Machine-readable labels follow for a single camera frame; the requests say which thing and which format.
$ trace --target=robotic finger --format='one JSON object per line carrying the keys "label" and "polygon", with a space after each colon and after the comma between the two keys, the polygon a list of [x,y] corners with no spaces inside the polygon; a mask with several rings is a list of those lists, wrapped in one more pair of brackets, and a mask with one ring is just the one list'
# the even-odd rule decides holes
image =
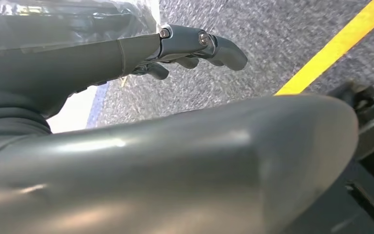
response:
{"label": "robotic finger", "polygon": [[143,61],[132,74],[144,75],[147,71],[161,70],[162,66],[150,66],[151,63],[157,62],[176,62],[192,69],[198,65],[199,59],[206,59],[215,66],[227,66],[234,71],[242,70],[247,64],[246,55],[236,44],[228,39],[208,34],[203,29],[169,24],[163,26],[159,35],[160,50],[153,57]]}

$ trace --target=transparent plastic sheet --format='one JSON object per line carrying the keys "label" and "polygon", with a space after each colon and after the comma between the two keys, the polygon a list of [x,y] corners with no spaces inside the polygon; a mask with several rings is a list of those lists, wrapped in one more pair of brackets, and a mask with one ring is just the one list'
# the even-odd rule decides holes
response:
{"label": "transparent plastic sheet", "polygon": [[39,52],[157,33],[158,0],[0,0],[0,51]]}

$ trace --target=silver bolt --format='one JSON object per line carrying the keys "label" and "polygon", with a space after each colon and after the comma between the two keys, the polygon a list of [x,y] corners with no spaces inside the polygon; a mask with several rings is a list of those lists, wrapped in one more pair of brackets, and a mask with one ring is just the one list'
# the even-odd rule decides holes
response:
{"label": "silver bolt", "polygon": [[208,45],[208,34],[206,32],[201,32],[199,34],[199,43],[201,45]]}
{"label": "silver bolt", "polygon": [[161,38],[169,38],[170,37],[170,31],[167,28],[161,29],[160,37]]}

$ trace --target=gray carpet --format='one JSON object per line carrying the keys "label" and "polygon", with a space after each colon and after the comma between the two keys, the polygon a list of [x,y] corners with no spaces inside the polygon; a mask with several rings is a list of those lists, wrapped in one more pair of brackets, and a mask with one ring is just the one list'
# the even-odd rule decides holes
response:
{"label": "gray carpet", "polygon": [[[164,81],[130,77],[109,84],[97,126],[167,116],[235,100],[272,95],[346,25],[369,0],[161,0],[163,23],[203,28],[229,38],[249,58],[233,72],[202,61],[169,65]],[[308,92],[347,79],[374,83],[374,31],[323,74]]]}

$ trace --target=yellow line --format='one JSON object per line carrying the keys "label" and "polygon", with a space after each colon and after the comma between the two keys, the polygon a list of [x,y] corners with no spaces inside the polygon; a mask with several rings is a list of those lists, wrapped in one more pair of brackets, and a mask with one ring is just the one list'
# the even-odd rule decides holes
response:
{"label": "yellow line", "polygon": [[374,28],[374,0],[307,62],[276,95],[301,93]]}

